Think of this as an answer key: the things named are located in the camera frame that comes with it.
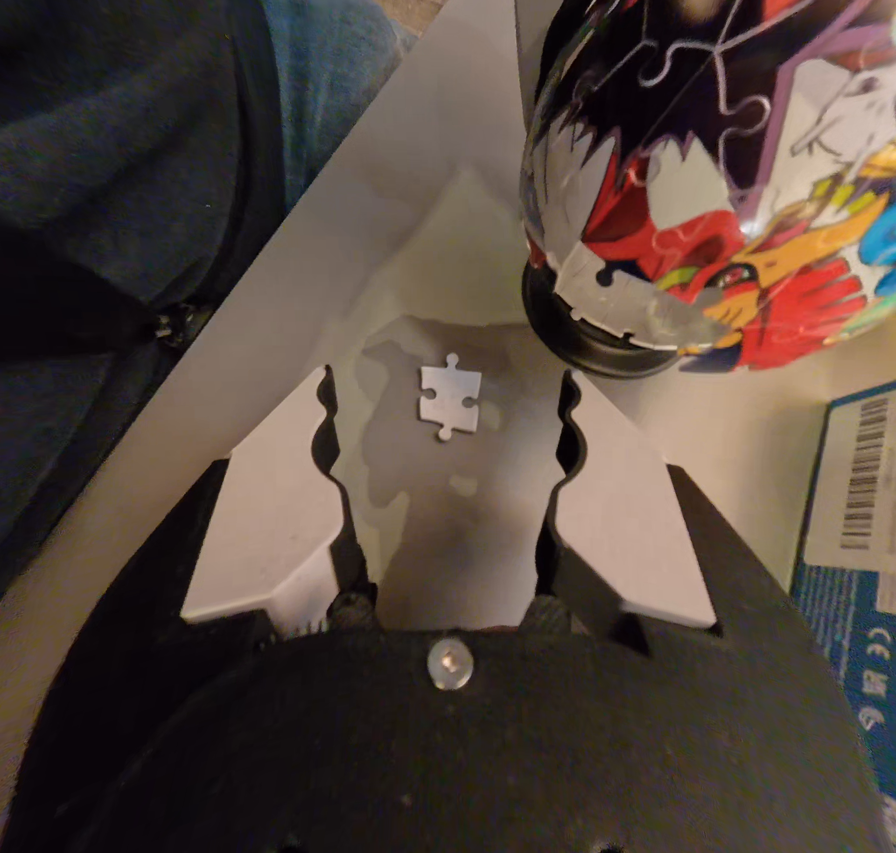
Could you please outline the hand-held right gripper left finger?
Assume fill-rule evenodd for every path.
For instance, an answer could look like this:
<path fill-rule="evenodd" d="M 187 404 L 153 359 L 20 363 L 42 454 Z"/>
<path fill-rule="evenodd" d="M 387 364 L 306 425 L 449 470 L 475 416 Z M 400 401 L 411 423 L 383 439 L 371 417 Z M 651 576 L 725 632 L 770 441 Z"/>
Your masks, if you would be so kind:
<path fill-rule="evenodd" d="M 330 366 L 312 370 L 230 453 L 181 608 L 199 624 L 261 612 L 277 635 L 324 629 L 341 594 L 372 598 L 340 456 Z"/>

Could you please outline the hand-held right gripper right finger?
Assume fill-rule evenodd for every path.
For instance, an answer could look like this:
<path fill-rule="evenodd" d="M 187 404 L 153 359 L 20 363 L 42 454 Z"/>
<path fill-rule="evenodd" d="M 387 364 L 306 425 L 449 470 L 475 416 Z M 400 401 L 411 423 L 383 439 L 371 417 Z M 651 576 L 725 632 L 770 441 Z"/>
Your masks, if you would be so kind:
<path fill-rule="evenodd" d="M 536 593 L 587 631 L 640 616 L 695 630 L 716 624 L 665 459 L 580 371 L 564 373 L 552 489 L 536 544 Z"/>

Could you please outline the black round ball stand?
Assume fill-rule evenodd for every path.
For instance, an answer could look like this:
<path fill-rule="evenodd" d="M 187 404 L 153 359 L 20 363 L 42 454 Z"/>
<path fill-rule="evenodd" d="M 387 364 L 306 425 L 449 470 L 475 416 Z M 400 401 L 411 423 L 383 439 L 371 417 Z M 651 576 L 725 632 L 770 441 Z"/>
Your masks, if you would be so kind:
<path fill-rule="evenodd" d="M 554 271 L 526 263 L 521 296 L 526 317 L 542 343 L 567 366 L 613 380 L 640 380 L 677 365 L 681 356 L 618 338 L 585 321 L 576 321 L 554 292 Z"/>

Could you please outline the white puzzle piece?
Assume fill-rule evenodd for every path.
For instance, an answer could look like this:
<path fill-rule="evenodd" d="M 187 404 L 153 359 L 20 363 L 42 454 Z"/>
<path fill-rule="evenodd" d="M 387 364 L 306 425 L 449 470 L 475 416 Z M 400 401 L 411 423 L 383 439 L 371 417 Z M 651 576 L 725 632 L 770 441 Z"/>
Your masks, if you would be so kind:
<path fill-rule="evenodd" d="M 482 375 L 461 369 L 459 357 L 452 352 L 442 366 L 420 368 L 419 420 L 437 425 L 440 444 L 458 433 L 476 433 L 478 426 Z"/>

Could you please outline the colourful puzzle ball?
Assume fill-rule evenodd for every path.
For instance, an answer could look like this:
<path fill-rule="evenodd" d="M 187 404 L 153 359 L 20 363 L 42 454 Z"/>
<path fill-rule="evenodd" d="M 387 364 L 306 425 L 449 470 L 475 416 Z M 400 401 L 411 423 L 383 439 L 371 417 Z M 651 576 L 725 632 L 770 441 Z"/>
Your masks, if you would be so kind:
<path fill-rule="evenodd" d="M 593 0 L 521 162 L 529 264 L 685 370 L 894 316 L 894 0 Z"/>

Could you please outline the blue puzzle box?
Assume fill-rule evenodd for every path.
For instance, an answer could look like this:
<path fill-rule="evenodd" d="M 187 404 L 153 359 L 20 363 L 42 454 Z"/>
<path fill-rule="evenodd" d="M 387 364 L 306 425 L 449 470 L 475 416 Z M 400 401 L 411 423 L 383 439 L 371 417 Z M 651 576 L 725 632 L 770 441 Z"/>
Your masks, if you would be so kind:
<path fill-rule="evenodd" d="M 844 691 L 882 798 L 895 803 L 895 383 L 831 402 L 790 595 Z"/>

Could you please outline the person's blue jeans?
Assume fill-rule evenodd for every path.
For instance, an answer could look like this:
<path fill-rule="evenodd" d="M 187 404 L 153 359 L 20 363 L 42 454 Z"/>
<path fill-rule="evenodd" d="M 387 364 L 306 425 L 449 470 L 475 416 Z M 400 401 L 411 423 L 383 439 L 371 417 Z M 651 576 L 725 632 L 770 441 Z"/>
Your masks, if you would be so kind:
<path fill-rule="evenodd" d="M 273 43 L 288 214 L 419 37 L 373 0 L 259 0 Z"/>

